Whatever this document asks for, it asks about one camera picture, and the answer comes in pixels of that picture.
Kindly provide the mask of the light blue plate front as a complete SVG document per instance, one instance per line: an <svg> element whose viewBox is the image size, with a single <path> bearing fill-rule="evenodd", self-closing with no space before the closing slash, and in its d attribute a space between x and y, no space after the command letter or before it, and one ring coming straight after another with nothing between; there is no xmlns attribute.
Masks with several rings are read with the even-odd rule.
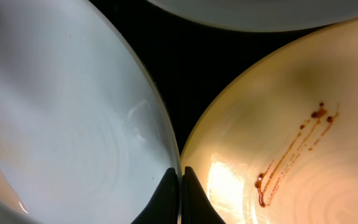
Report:
<svg viewBox="0 0 358 224"><path fill-rule="evenodd" d="M132 223L177 143L151 76L89 1L0 1L0 223Z"/></svg>

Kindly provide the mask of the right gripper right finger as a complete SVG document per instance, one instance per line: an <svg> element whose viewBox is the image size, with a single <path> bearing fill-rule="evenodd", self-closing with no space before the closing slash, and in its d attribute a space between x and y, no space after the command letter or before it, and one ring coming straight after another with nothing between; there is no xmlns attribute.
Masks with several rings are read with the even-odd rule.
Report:
<svg viewBox="0 0 358 224"><path fill-rule="evenodd" d="M225 224L207 198L194 170L186 166L181 184L182 224Z"/></svg>

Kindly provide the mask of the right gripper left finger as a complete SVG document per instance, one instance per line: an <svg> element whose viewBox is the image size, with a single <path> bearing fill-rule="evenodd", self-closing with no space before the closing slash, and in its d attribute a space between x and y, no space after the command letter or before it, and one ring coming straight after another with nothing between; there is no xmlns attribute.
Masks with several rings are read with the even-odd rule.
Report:
<svg viewBox="0 0 358 224"><path fill-rule="evenodd" d="M149 203L132 224L177 224L179 211L178 176L168 168Z"/></svg>

